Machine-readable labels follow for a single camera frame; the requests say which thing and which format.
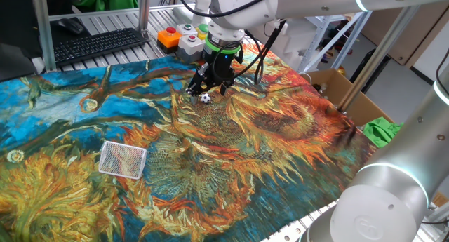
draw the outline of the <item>control box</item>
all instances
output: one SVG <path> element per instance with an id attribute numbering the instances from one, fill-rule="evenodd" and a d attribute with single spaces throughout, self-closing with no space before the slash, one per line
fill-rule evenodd
<path id="1" fill-rule="evenodd" d="M 176 29 L 169 27 L 157 33 L 157 46 L 164 53 L 174 53 L 177 51 L 177 45 L 180 42 L 181 34 Z"/>
<path id="2" fill-rule="evenodd" d="M 177 25 L 176 26 L 176 31 L 179 32 L 181 35 L 186 36 L 186 35 L 198 35 L 198 32 L 195 30 L 195 27 L 193 25 Z"/>
<path id="3" fill-rule="evenodd" d="M 197 36 L 188 35 L 180 39 L 176 55 L 186 63 L 196 62 L 201 59 L 204 49 L 204 40 Z"/>

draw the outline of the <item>cable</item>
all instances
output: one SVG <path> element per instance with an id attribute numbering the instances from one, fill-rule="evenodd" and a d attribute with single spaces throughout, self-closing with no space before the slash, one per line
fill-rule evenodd
<path id="1" fill-rule="evenodd" d="M 250 38 L 253 39 L 255 45 L 257 46 L 257 49 L 259 50 L 259 53 L 261 53 L 262 50 L 260 49 L 259 42 L 258 42 L 257 39 L 254 37 L 254 35 L 252 35 L 252 34 L 250 33 L 250 31 L 248 31 L 248 30 L 245 30 L 245 33 L 246 33 Z M 254 84 L 255 84 L 255 85 L 258 85 L 258 84 L 261 82 L 263 76 L 264 76 L 264 65 L 262 64 L 262 68 L 260 69 L 260 75 L 259 75 L 259 73 L 257 73 L 257 72 L 254 73 Z"/>
<path id="2" fill-rule="evenodd" d="M 310 77 L 310 75 L 309 75 L 308 73 L 304 73 L 304 72 L 302 72 L 302 73 L 300 73 L 300 74 L 305 74 L 305 75 L 307 75 L 307 76 L 309 77 L 309 80 L 310 80 L 310 84 L 311 84 L 311 77 Z"/>
<path id="3" fill-rule="evenodd" d="M 193 14 L 197 14 L 197 15 L 199 15 L 201 17 L 207 17 L 207 18 L 220 18 L 220 17 L 224 17 L 224 16 L 227 16 L 227 15 L 231 15 L 231 14 L 237 13 L 239 11 L 242 11 L 242 10 L 244 10 L 246 8 L 249 8 L 249 7 L 253 6 L 253 5 L 261 2 L 262 0 L 252 0 L 251 2 L 249 2 L 247 4 L 244 4 L 244 5 L 242 5 L 242 6 L 238 7 L 238 8 L 235 8 L 234 10 L 230 10 L 230 11 L 227 11 L 227 12 L 224 12 L 224 13 L 216 13 L 216 14 L 207 14 L 207 13 L 201 13 L 199 11 L 195 11 L 194 9 L 190 8 L 190 6 L 187 5 L 187 3 L 184 0 L 180 0 L 180 1 L 182 2 L 182 4 L 184 4 L 185 8 L 187 8 L 187 10 L 189 10 Z"/>
<path id="4" fill-rule="evenodd" d="M 422 224 L 447 224 L 449 222 L 449 219 L 446 218 L 446 220 L 444 221 L 440 221 L 440 222 L 422 222 Z"/>
<path id="5" fill-rule="evenodd" d="M 285 23 L 286 23 L 286 20 L 283 20 L 283 21 L 279 24 L 279 27 L 276 28 L 276 29 L 273 31 L 273 34 L 272 34 L 272 35 L 270 36 L 270 38 L 268 39 L 267 44 L 266 44 L 265 47 L 264 47 L 264 52 L 263 52 L 262 56 L 260 56 L 260 61 L 259 61 L 259 64 L 257 65 L 257 69 L 255 70 L 256 73 L 258 73 L 258 72 L 259 72 L 259 69 L 261 68 L 261 66 L 263 66 L 265 57 L 267 56 L 267 54 L 268 54 L 270 48 L 273 46 L 275 40 L 277 39 L 277 37 L 278 37 L 279 34 L 281 33 L 281 30 L 282 30 L 283 26 L 285 25 Z"/>
<path id="6" fill-rule="evenodd" d="M 436 69 L 436 81 L 438 82 L 438 84 L 440 84 L 440 87 L 444 90 L 444 92 L 446 92 L 446 95 L 449 95 L 448 90 L 445 88 L 445 86 L 443 85 L 443 83 L 440 80 L 440 69 L 443 66 L 444 62 L 446 61 L 446 59 L 448 59 L 448 55 L 449 55 L 449 49 L 446 52 L 446 54 L 444 55 L 443 60 L 441 61 L 440 65 L 438 66 L 438 68 Z"/>
<path id="7" fill-rule="evenodd" d="M 167 4 L 168 4 L 168 5 L 171 5 L 171 0 L 168 0 Z"/>
<path id="8" fill-rule="evenodd" d="M 281 24 L 279 25 L 278 28 L 276 28 L 273 31 L 273 34 L 270 36 L 270 38 L 268 39 L 267 43 L 265 44 L 264 48 L 262 49 L 262 51 L 256 56 L 256 58 L 245 68 L 243 69 L 240 73 L 236 74 L 234 76 L 234 78 L 237 78 L 239 76 L 241 76 L 242 74 L 244 74 L 246 71 L 248 71 L 248 69 L 250 69 L 254 63 L 259 60 L 259 58 L 261 59 L 259 61 L 259 65 L 257 66 L 256 72 L 259 71 L 259 67 L 261 65 L 261 63 L 263 64 L 263 59 L 265 58 L 265 56 L 267 55 L 269 49 L 273 46 L 274 41 L 276 40 L 276 38 L 278 37 L 279 33 L 281 33 L 282 27 L 285 25 L 286 21 L 282 21 Z"/>
<path id="9" fill-rule="evenodd" d="M 270 34 L 270 35 L 268 35 L 267 32 L 265 31 L 265 28 L 266 28 L 266 27 L 267 27 L 267 23 L 265 23 L 265 25 L 264 25 L 264 34 L 265 34 L 265 36 L 271 36 L 273 33 Z"/>

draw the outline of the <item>green button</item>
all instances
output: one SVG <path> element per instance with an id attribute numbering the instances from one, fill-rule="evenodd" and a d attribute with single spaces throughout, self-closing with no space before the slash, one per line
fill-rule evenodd
<path id="1" fill-rule="evenodd" d="M 198 26 L 198 29 L 202 32 L 208 33 L 209 32 L 209 28 L 206 24 L 201 24 Z"/>

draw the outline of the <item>red button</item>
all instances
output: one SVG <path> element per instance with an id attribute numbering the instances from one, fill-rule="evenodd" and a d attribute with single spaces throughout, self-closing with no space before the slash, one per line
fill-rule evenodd
<path id="1" fill-rule="evenodd" d="M 169 27 L 169 28 L 167 28 L 167 30 L 166 30 L 168 33 L 176 33 L 176 29 L 175 28 L 173 28 L 173 27 Z"/>

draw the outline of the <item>wooden cabinet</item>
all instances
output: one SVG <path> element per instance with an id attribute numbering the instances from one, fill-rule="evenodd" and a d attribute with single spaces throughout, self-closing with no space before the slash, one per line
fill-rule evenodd
<path id="1" fill-rule="evenodd" d="M 425 48 L 449 21 L 449 2 L 425 4 L 420 7 L 389 55 L 401 65 L 411 67 Z M 399 13 L 400 8 L 374 11 L 363 28 L 362 34 L 379 45 Z"/>

